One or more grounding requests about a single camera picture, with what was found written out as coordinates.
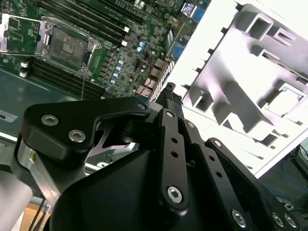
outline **green circuit board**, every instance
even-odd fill
[[[167,19],[183,17],[182,4],[3,0],[0,67],[76,98],[147,98],[142,89],[153,90],[172,60],[166,37],[174,25]]]

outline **ram slot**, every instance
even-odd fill
[[[133,13],[115,5],[113,2],[110,2],[108,0],[98,0],[99,2],[101,2],[102,4],[108,6],[110,9],[118,12],[119,14],[125,16],[126,18],[129,18],[130,20],[133,20],[134,22],[142,25],[143,23],[143,19],[134,15]]]
[[[102,19],[106,20],[107,22],[111,22],[112,25],[116,25],[119,28],[125,30],[125,27],[127,27],[127,25],[115,18],[112,18],[111,16],[104,14],[104,12],[100,11],[100,9],[95,9],[94,7],[90,6],[90,5],[86,5],[84,3],[82,3],[81,1],[79,1],[79,5],[84,7],[85,9],[88,9],[88,11],[93,12],[96,15],[99,15],[99,17],[101,17]]]
[[[84,30],[89,31],[91,34],[101,37],[115,45],[120,45],[122,42],[119,39],[113,38],[111,35],[103,33],[98,28],[96,28],[95,25],[89,25],[85,23],[83,19],[79,19],[78,16],[74,16],[70,12],[67,12],[64,9],[61,9],[60,6],[54,5],[46,1],[39,3],[37,6],[53,13],[54,15],[58,15],[61,18],[65,19],[66,21],[70,22],[71,24],[74,24],[80,28],[83,28]]]
[[[102,20],[97,15],[92,14],[91,12],[86,11],[85,9],[81,8],[78,5],[72,4],[68,1],[63,0],[52,0],[58,4],[62,4],[64,7],[71,9],[78,15],[87,16],[85,18],[91,20],[93,23],[98,24],[97,27],[101,30],[105,30],[106,33],[109,33],[110,35],[113,35],[115,37],[118,37],[119,39],[123,39],[126,35],[126,32],[122,30],[121,28],[116,27],[115,25],[110,24],[109,22],[106,22],[105,20]]]
[[[30,78],[38,78],[76,96],[82,94],[83,80],[46,62],[35,60],[32,63]],[[104,90],[96,85],[84,83],[84,98],[99,99]]]
[[[54,1],[54,0],[45,0],[45,2],[48,2],[49,4],[54,5],[55,7],[58,7],[65,11],[67,14],[72,15],[75,17],[76,21],[79,21],[80,23],[84,24],[85,26],[90,26],[93,29],[97,29],[98,31],[104,32],[105,35],[107,35],[110,38],[116,38],[118,40],[121,40],[123,36],[121,34],[115,33],[114,31],[111,31],[110,29],[100,25],[100,22],[95,21],[92,18],[88,18],[84,16],[83,14],[80,14],[77,12],[74,8],[71,8],[66,3],[63,3],[62,1]]]

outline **blue capacitor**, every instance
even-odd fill
[[[139,43],[139,46],[144,47],[144,46],[145,46],[145,42],[143,42],[143,41],[140,42],[140,43]]]

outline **silver metal part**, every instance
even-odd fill
[[[287,220],[287,222],[293,227],[296,228],[296,223],[293,221],[292,218],[290,218],[290,216],[288,214],[284,215],[285,219]]]
[[[145,2],[144,2],[144,1],[141,1],[141,2],[139,3],[139,6],[140,6],[140,9],[142,10],[142,9],[144,8],[144,6],[145,6]]]
[[[82,67],[80,69],[81,73],[85,74],[86,76],[92,76],[92,72],[87,67]]]
[[[232,209],[232,217],[241,228],[246,227],[246,221],[239,211]]]
[[[23,20],[28,20],[28,21],[31,21],[31,22],[40,23],[39,35],[41,36],[41,38],[38,41],[37,47],[36,47],[35,51],[33,51],[32,54],[14,53],[12,51],[7,50],[8,39],[4,36],[4,32],[6,30],[8,30],[8,28],[9,28],[10,18],[15,18],[17,20],[23,19]],[[43,21],[3,13],[2,16],[1,16],[1,24],[0,24],[0,53],[5,53],[5,54],[9,54],[9,55],[22,55],[22,56],[40,56],[41,50],[43,49],[42,44],[43,44],[43,41],[44,41],[44,36],[42,36],[42,35],[44,34],[44,31],[45,31],[44,28],[45,28],[45,23]]]
[[[187,121],[189,127],[194,128],[194,124],[191,121]]]
[[[274,221],[275,221],[280,227],[283,227],[283,226],[284,226],[283,221],[280,219],[280,217],[279,217],[276,213],[273,213],[273,218],[274,218]]]
[[[167,189],[167,193],[169,198],[176,204],[179,204],[182,202],[182,193],[180,190],[174,186],[170,186]]]
[[[278,26],[273,26],[269,30],[268,35],[285,46],[291,46],[291,43],[296,40],[294,35]]]
[[[88,50],[88,51],[93,51],[93,49],[94,49],[94,44],[91,43],[91,42],[89,42],[89,43],[88,43],[87,50]]]
[[[218,141],[214,141],[215,145],[220,148],[221,147],[221,143],[219,143]]]
[[[83,131],[80,130],[71,130],[68,133],[68,137],[71,141],[76,142],[76,143],[82,143],[83,141],[86,140],[86,135]]]
[[[261,41],[273,26],[274,22],[262,13],[246,12],[245,20],[238,24],[238,28],[250,37]]]
[[[202,112],[206,112],[214,104],[211,94],[199,88],[191,89],[191,101],[192,106]]]
[[[166,114],[167,114],[169,117],[174,117],[174,115],[173,115],[171,112],[166,112]]]
[[[47,126],[55,126],[59,123],[58,118],[54,115],[43,115],[41,121]]]
[[[74,170],[59,168],[37,155],[23,140],[19,146],[17,159],[22,166],[30,171],[51,207],[55,205],[65,189],[85,177],[84,166]]]
[[[262,114],[238,83],[228,82],[222,91],[249,136],[261,141],[274,130],[274,125]]]

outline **screw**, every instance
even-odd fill
[[[221,147],[221,144],[220,144],[218,141],[214,141],[214,144],[215,144],[218,148]]]
[[[81,71],[82,73],[86,73],[86,70],[87,70],[86,67],[82,67],[82,68],[80,69],[80,71]]]
[[[189,127],[194,128],[194,124],[191,121],[187,121]]]
[[[232,217],[240,227],[246,227],[246,221],[239,211],[232,209]]]
[[[92,72],[91,71],[87,71],[87,76],[92,76]]]
[[[43,124],[47,126],[54,126],[59,123],[59,120],[54,115],[43,115],[41,118]]]
[[[178,188],[174,187],[174,186],[170,186],[168,189],[167,189],[167,193],[168,193],[168,196],[169,198],[176,204],[179,204],[182,202],[182,194],[181,192],[179,191]]]
[[[174,115],[171,112],[166,112],[166,114],[170,117],[174,117]]]
[[[288,214],[284,215],[285,219],[287,220],[287,222],[293,227],[296,228],[296,223],[293,221],[292,218],[290,218],[290,216]]]
[[[68,137],[71,141],[76,142],[76,143],[82,143],[86,139],[86,135],[83,133],[83,131],[80,130],[71,130],[68,133]]]
[[[46,28],[47,28],[47,29],[53,28],[53,24],[52,24],[52,23],[46,23]]]
[[[141,104],[141,103],[138,103],[137,106],[138,106],[139,108],[141,108],[142,110],[145,109],[145,106],[144,106],[143,104]]]
[[[273,213],[273,218],[280,227],[283,227],[283,221],[280,219],[280,217],[276,213]]]
[[[89,43],[88,43],[87,50],[88,50],[88,51],[92,51],[93,48],[94,48],[94,44],[89,42]]]

